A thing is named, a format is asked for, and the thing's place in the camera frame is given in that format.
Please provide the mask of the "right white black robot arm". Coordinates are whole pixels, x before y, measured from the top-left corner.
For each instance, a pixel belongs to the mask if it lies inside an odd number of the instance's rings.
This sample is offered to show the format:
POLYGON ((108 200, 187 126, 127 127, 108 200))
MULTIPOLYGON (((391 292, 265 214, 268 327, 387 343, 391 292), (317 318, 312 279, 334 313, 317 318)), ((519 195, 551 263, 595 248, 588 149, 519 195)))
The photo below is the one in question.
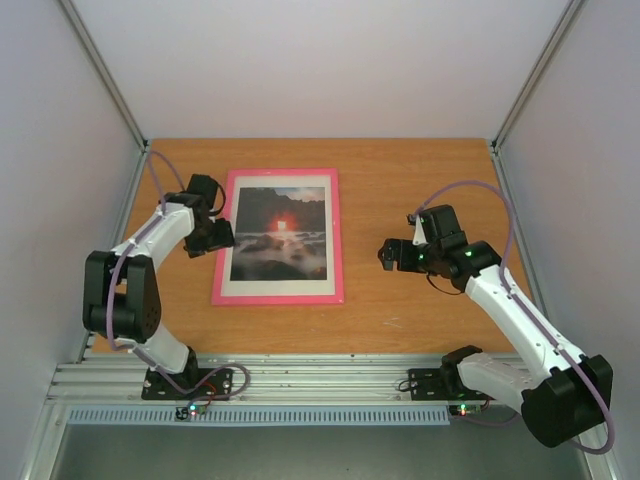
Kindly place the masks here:
POLYGON ((525 370, 468 345, 443 356, 440 383, 449 400, 475 391, 520 415, 533 437, 554 448, 600 424, 609 411, 613 368, 587 356, 526 297, 485 241, 470 243, 450 205, 410 215, 411 239, 388 238, 378 251, 386 271, 439 276, 450 281, 494 322, 515 348, 525 370))

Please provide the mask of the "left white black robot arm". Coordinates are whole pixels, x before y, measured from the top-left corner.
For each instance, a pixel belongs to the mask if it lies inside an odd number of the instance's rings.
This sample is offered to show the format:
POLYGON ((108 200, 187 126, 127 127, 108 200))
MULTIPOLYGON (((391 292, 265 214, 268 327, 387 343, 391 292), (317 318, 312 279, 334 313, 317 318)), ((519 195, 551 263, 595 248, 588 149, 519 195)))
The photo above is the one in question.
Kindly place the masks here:
POLYGON ((85 262, 85 329, 166 372, 165 384, 179 398, 195 395, 202 375, 188 364, 189 347, 163 324, 156 274, 179 243, 191 258, 234 245, 230 222, 214 207, 216 197, 225 195, 212 177, 194 174, 186 189, 162 197, 132 237, 109 251, 92 252, 85 262))

